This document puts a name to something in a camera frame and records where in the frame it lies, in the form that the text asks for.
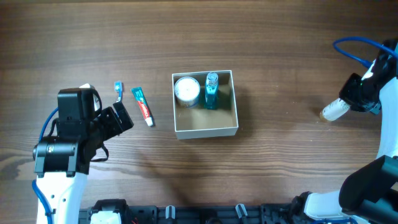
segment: wooden table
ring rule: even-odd
[[[371,162],[381,116],[318,114],[365,68],[333,50],[340,37],[397,35],[398,5],[339,1],[180,1],[0,6],[0,217],[35,223],[32,148],[62,88],[90,83],[103,104],[122,80],[134,128],[91,164],[81,207],[289,202],[340,188]],[[377,50],[343,44],[372,60]],[[178,141],[172,73],[232,70],[235,137]],[[129,89],[141,86],[156,127]]]

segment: mouthwash bottle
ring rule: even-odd
[[[205,108],[209,110],[217,109],[218,75],[210,72],[206,77],[205,85]]]

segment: white box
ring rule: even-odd
[[[206,76],[210,72],[218,74],[218,108],[204,108]],[[194,108],[179,105],[174,94],[175,82],[182,77],[192,77],[200,84],[199,104]],[[177,139],[233,136],[239,128],[234,81],[231,70],[177,73],[172,75],[174,129]]]

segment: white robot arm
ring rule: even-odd
[[[396,40],[386,41],[385,45],[398,52]],[[357,74],[352,74],[341,90],[340,98],[321,112],[321,119],[333,121],[350,108],[367,112],[378,109],[381,105],[381,140],[376,161],[349,176],[341,190],[308,196],[304,208],[308,217],[320,222],[325,219],[341,220],[351,217],[360,224],[370,223],[369,220],[377,223],[398,223],[397,204],[392,202],[396,201],[397,196],[390,189],[397,182],[398,171],[395,167],[398,164],[395,160],[398,156],[397,75],[397,59],[380,51],[365,75],[360,78]],[[364,218],[352,215],[358,213]]]
[[[101,98],[91,86],[58,93],[58,118],[33,150],[37,179],[32,186],[40,196],[37,223],[78,223],[90,163],[106,161],[104,141],[133,126],[122,102],[113,106],[116,112],[112,107],[102,109]],[[52,136],[55,125],[57,135]],[[92,160],[99,148],[107,157]]]

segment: blue cable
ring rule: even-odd
[[[50,115],[48,116],[47,120],[45,120],[45,123],[43,124],[43,128],[42,131],[40,132],[40,136],[39,136],[39,142],[41,142],[43,135],[44,135],[44,131],[47,127],[47,125],[49,124],[51,118],[54,116],[54,114],[58,111],[58,108],[56,108],[55,110],[53,110]],[[51,212],[51,208],[50,208],[50,204],[48,203],[47,199],[45,198],[44,194],[40,191],[40,189],[38,188],[37,184],[36,184],[36,180],[32,181],[32,188],[33,191],[35,192],[36,196],[39,198],[40,202],[42,202],[42,205],[44,207],[45,210],[45,214],[47,216],[47,223],[48,224],[52,224],[52,212]]]
[[[325,224],[327,224],[327,223],[353,223],[353,224],[358,224],[358,222],[355,219],[353,219],[353,218],[347,218],[347,219],[344,219],[344,220],[327,220],[327,219],[315,220],[312,224],[321,224],[321,223],[325,223]]]
[[[339,53],[342,53],[343,55],[345,55],[345,56],[347,56],[349,58],[357,60],[359,63],[361,63],[366,68],[370,68],[370,66],[372,65],[372,62],[370,62],[368,60],[365,60],[365,59],[362,59],[362,58],[359,58],[357,56],[354,56],[354,55],[352,55],[352,54],[350,54],[348,52],[345,52],[344,50],[341,50],[339,47],[337,47],[337,44],[339,44],[341,42],[346,42],[346,41],[359,41],[359,42],[364,42],[364,43],[370,44],[370,45],[372,45],[374,47],[377,47],[378,49],[381,49],[381,50],[387,52],[389,55],[391,55],[396,60],[398,60],[398,54],[395,51],[391,50],[390,48],[388,48],[386,46],[383,46],[382,44],[377,43],[376,41],[369,40],[369,39],[364,38],[364,37],[345,37],[345,38],[341,38],[341,39],[338,39],[338,40],[334,41],[333,47]]]
[[[44,210],[45,210],[45,215],[47,216],[47,222],[48,224],[52,224],[52,212],[49,203],[45,199],[44,194],[40,191],[36,184],[36,180],[32,181],[32,188],[33,191],[35,192],[36,196],[39,198],[39,200],[42,202]]]
[[[54,114],[55,114],[57,111],[58,111],[58,108],[56,108],[55,110],[53,110],[53,111],[50,113],[50,116],[48,116],[47,120],[45,120],[45,123],[43,124],[42,131],[40,132],[39,142],[41,142],[41,140],[42,140],[42,138],[43,138],[43,135],[44,135],[44,131],[45,131],[47,125],[49,124],[51,118],[54,116]]]

